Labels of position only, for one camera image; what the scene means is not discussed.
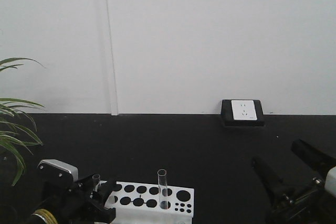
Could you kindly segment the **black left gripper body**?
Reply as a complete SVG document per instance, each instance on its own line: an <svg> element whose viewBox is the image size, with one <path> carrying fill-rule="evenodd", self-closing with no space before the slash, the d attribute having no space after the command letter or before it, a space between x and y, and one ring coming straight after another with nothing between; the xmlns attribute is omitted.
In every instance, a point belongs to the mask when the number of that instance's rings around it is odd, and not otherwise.
<svg viewBox="0 0 336 224"><path fill-rule="evenodd" d="M91 223L84 195L69 196L68 188L45 182L41 198L26 223Z"/></svg>

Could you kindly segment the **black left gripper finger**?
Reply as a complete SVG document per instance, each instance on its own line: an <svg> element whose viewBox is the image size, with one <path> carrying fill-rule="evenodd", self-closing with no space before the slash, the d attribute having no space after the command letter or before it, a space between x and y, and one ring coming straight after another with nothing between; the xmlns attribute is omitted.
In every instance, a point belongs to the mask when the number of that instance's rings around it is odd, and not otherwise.
<svg viewBox="0 0 336 224"><path fill-rule="evenodd" d="M94 183L92 197L89 199L91 221L113 221L115 219L116 209L106 206L115 185L115 179L109 179L105 183Z"/></svg>
<svg viewBox="0 0 336 224"><path fill-rule="evenodd" d="M93 197L93 182L92 182L93 174L81 178L75 182L72 182L70 187L68 188L68 195L84 195L87 198Z"/></svg>

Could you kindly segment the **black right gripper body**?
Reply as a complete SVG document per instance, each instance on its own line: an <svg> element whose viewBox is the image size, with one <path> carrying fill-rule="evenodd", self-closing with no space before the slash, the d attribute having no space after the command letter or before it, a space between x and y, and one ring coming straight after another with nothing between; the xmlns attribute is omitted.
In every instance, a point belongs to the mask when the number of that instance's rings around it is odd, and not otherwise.
<svg viewBox="0 0 336 224"><path fill-rule="evenodd" d="M271 203L266 223L335 223L335 197L321 179L299 187L276 183L266 192Z"/></svg>

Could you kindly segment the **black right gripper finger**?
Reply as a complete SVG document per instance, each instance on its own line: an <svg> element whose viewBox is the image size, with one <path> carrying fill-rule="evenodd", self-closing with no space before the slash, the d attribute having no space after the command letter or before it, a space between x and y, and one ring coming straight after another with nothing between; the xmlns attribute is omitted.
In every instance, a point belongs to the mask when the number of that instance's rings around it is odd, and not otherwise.
<svg viewBox="0 0 336 224"><path fill-rule="evenodd" d="M269 198L284 198L291 194L291 186L286 186L283 180L258 156L251 159L251 166L259 177Z"/></svg>
<svg viewBox="0 0 336 224"><path fill-rule="evenodd" d="M326 179L329 170L335 167L335 158L318 150L303 140L295 140L291 150L312 170L318 172L323 179Z"/></svg>

